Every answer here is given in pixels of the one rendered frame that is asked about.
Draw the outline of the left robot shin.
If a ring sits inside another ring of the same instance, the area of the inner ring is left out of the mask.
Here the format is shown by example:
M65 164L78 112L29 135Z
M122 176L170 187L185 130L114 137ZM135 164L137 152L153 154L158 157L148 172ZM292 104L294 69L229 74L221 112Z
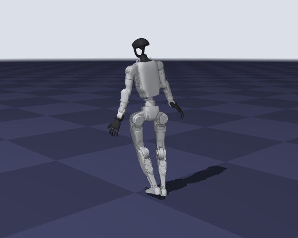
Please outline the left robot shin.
M139 164L144 174L147 176L151 187L152 188L155 188L154 186L157 187L150 158L145 159L141 150L137 151L137 157L138 157Z

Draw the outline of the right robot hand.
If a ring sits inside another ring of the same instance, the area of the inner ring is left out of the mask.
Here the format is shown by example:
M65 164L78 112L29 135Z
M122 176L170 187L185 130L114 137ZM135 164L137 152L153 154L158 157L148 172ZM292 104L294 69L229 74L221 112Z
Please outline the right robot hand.
M170 102L170 105L175 108L177 111L179 111L179 113L181 113L181 119L183 119L183 112L181 111L181 108L177 105L177 103L173 103L173 102Z

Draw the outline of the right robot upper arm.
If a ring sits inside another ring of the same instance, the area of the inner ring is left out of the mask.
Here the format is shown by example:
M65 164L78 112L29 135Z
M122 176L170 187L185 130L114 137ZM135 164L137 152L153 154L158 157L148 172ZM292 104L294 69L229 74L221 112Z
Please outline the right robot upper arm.
M159 77L160 77L160 87L162 89L167 88L166 85L166 77L165 77L165 72L164 72L164 65L163 62L161 61L156 61L158 64L158 70L159 70Z

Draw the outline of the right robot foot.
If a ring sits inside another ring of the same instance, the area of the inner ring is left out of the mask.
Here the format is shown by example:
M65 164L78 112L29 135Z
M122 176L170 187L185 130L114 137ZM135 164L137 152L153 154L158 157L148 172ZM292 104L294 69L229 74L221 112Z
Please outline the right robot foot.
M158 186L158 187L160 187L160 186ZM166 190L166 188L164 188L164 186L162 187L161 192L162 192L162 194L160 194L161 196L167 195L167 190Z

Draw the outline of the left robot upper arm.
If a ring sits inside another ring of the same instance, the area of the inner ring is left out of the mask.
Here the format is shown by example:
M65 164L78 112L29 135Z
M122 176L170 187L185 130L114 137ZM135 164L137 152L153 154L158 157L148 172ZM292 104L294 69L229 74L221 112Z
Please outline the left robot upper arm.
M125 69L125 85L126 88L125 90L128 91L129 96L131 95L132 92L132 86L133 86L133 80L134 80L134 76L137 74L138 71L138 65L131 65L126 67Z

